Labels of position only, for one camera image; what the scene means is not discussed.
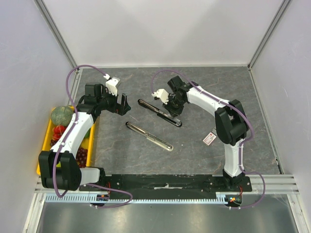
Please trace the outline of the red white staple box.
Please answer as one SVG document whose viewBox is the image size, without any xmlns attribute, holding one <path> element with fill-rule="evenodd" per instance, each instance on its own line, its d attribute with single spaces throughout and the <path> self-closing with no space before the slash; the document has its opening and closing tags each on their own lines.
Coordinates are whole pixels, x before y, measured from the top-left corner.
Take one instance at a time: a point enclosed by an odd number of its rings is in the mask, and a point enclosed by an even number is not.
<svg viewBox="0 0 311 233">
<path fill-rule="evenodd" d="M 209 146 L 211 143 L 217 138 L 217 135 L 215 135 L 213 132 L 210 132 L 204 139 L 203 142 Z"/>
</svg>

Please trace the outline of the silver and black stapler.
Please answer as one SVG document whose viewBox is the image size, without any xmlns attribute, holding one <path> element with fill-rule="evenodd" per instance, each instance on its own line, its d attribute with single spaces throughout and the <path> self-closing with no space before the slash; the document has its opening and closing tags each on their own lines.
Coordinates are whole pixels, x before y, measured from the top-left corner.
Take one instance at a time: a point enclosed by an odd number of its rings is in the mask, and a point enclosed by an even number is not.
<svg viewBox="0 0 311 233">
<path fill-rule="evenodd" d="M 148 139 L 149 141 L 153 142 L 154 144 L 160 146 L 161 148 L 167 150 L 167 151 L 173 151 L 174 147 L 172 144 L 158 138 L 157 136 L 155 136 L 154 134 L 146 131 L 145 129 L 142 129 L 141 127 L 134 125 L 131 122 L 126 122 L 125 123 L 126 127 L 131 129 L 134 132 L 139 133 L 140 135 L 143 135 L 144 137 L 146 137 L 146 139 Z"/>
</svg>

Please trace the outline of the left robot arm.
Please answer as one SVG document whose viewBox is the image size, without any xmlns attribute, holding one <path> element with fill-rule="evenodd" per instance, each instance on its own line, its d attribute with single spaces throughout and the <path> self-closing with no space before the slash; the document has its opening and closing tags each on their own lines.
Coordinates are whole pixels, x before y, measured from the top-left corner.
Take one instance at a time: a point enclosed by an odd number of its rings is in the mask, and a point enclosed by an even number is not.
<svg viewBox="0 0 311 233">
<path fill-rule="evenodd" d="M 75 112 L 59 141 L 49 150 L 42 151 L 38 157 L 40 176 L 44 188 L 75 191 L 79 186 L 89 183 L 96 191 L 105 189 L 107 180 L 101 176 L 101 168 L 80 168 L 76 161 L 78 149 L 91 127 L 107 110 L 125 115 L 131 108 L 125 94 L 118 103 L 118 78 L 112 78 L 105 84 L 87 83 L 85 94 L 75 107 Z"/>
</svg>

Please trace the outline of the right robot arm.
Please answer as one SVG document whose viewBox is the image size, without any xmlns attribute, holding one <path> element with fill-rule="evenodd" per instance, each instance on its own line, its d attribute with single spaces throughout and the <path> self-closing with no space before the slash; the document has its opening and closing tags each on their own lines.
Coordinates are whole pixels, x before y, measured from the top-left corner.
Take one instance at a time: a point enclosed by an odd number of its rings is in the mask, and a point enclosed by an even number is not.
<svg viewBox="0 0 311 233">
<path fill-rule="evenodd" d="M 206 92 L 197 83 L 183 82 L 179 76 L 171 78 L 168 86 L 172 90 L 171 93 L 159 89 L 153 93 L 153 97 L 162 101 L 171 116 L 179 116 L 184 109 L 184 104 L 191 103 L 215 118 L 216 134 L 225 148 L 225 165 L 223 175 L 210 181 L 210 189 L 250 192 L 252 190 L 250 178 L 245 174 L 242 158 L 247 132 L 252 132 L 253 129 L 245 116 L 241 102 L 221 99 Z"/>
</svg>

